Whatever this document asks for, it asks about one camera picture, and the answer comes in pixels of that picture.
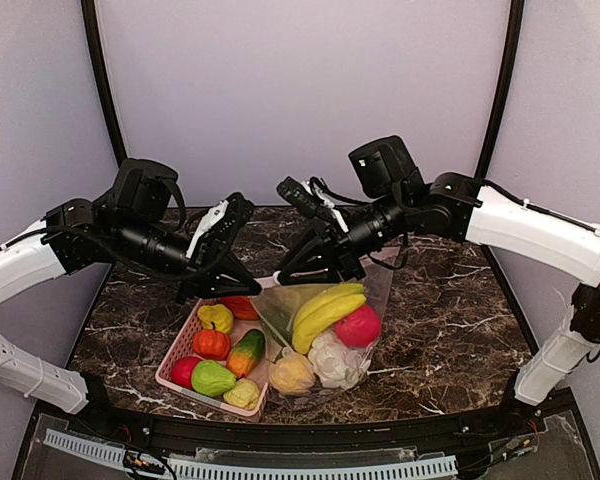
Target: marble tabletop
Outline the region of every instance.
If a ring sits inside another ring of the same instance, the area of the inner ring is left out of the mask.
[[[175,212],[169,212],[173,221]],[[257,277],[270,275],[306,225],[294,209],[258,207],[234,245]],[[117,265],[96,300],[70,367],[101,376],[119,407],[214,421],[235,417],[170,393],[154,375],[195,301],[177,285]],[[358,423],[496,405],[529,348],[479,247],[413,238],[394,273],[381,341],[360,386],[301,411],[268,403],[261,423]]]

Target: toy fruit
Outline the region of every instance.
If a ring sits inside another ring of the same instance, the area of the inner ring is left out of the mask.
[[[293,327],[297,328],[309,315],[341,297],[362,293],[364,293],[364,285],[361,283],[341,283],[334,287],[330,287],[313,297],[298,310],[293,321]]]
[[[246,377],[262,360],[264,345],[264,334],[255,328],[249,330],[231,349],[227,368],[238,378]]]
[[[260,400],[260,387],[253,380],[241,378],[236,386],[226,392],[222,398],[234,407],[253,410],[258,406],[258,400]]]
[[[363,350],[345,347],[332,330],[318,335],[308,357],[325,388],[354,387],[371,365],[371,359],[365,358]]]
[[[193,371],[193,389],[207,397],[217,397],[236,385],[236,376],[213,360],[203,360]]]
[[[220,303],[231,310],[233,317],[237,320],[259,320],[260,315],[253,308],[248,297],[224,297]]]
[[[224,305],[203,305],[198,309],[198,318],[206,330],[217,330],[227,335],[233,330],[233,313]]]
[[[269,367],[269,383],[283,395],[302,395],[316,383],[307,358],[290,347],[282,349],[282,358]]]
[[[367,301],[361,293],[347,295],[311,312],[293,329],[292,344],[296,352],[306,355],[313,340],[338,320],[355,312]]]
[[[171,381],[176,385],[191,390],[191,375],[193,369],[202,361],[198,357],[182,357],[173,365],[171,369]]]
[[[231,350],[231,339],[217,330],[200,330],[193,337],[193,351],[209,360],[224,360]]]
[[[364,305],[337,322],[335,330],[347,347],[366,348],[380,336],[382,319],[373,308]]]

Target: white wall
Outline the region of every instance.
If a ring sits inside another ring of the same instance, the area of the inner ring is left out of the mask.
[[[362,195],[347,159],[399,134],[425,178],[473,173],[508,0],[100,0],[132,156],[175,167],[191,205],[287,175]]]
[[[527,2],[490,177],[518,196],[600,223],[600,0]],[[539,340],[576,282],[499,253]],[[600,360],[570,378],[600,461]]]
[[[0,1],[0,243],[74,197],[95,198],[116,167],[78,0]],[[0,307],[0,332],[64,364],[103,269]],[[33,406],[0,386],[0,480],[11,478]]]

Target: plastic basket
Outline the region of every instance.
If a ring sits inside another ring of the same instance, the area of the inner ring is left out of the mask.
[[[156,381],[160,385],[174,391],[178,395],[183,396],[194,403],[205,405],[220,412],[230,413],[248,421],[257,422],[262,416],[262,411],[264,410],[267,398],[267,390],[269,388],[269,362],[266,359],[263,359],[260,364],[247,376],[247,378],[256,382],[260,387],[260,399],[258,400],[258,406],[253,410],[245,410],[234,407],[233,405],[229,405],[228,403],[223,402],[221,397],[211,398],[205,395],[200,395],[193,390],[176,385],[171,381],[171,369],[176,361],[182,357],[197,356],[193,353],[193,337],[196,333],[202,330],[202,323],[200,323],[200,319],[198,318],[198,309],[203,305],[214,305],[216,303],[216,300],[200,300],[196,304],[195,308],[191,312],[191,315],[189,315],[189,318],[171,345],[171,348],[169,348],[166,357],[164,357],[162,360],[162,363],[156,372]],[[238,343],[238,341],[245,333],[247,333],[247,331],[254,328],[261,330],[260,322],[236,320],[233,331],[231,332],[231,335],[229,335],[231,338],[231,345]]]

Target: banana bunch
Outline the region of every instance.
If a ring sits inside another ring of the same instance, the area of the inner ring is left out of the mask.
[[[296,314],[292,344],[296,352],[306,355],[313,340],[338,320],[363,306],[364,285],[343,283],[313,297]]]

